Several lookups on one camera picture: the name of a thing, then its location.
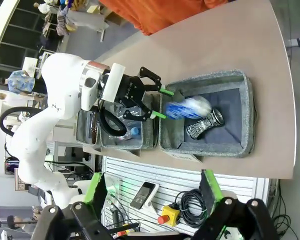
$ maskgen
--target orange fabric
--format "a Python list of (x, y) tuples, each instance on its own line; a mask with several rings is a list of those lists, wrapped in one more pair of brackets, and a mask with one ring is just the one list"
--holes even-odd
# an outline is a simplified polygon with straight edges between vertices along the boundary
[(100, 0), (107, 8), (131, 22), (144, 35), (151, 35), (172, 24), (228, 0)]

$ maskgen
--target man in blue shirt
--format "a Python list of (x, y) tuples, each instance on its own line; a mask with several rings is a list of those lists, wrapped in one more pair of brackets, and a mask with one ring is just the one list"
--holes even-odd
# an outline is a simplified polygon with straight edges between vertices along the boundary
[(9, 78), (1, 78), (0, 84), (8, 85), (9, 91), (15, 94), (28, 95), (32, 92), (48, 94), (45, 81), (29, 76), (25, 70), (14, 71)]

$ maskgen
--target smartphone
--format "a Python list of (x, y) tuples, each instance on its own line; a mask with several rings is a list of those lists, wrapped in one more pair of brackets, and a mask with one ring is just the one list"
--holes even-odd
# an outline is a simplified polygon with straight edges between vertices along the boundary
[(132, 202), (130, 203), (130, 206), (140, 210), (147, 201), (152, 191), (155, 189), (155, 186), (155, 184), (145, 181), (134, 196)]

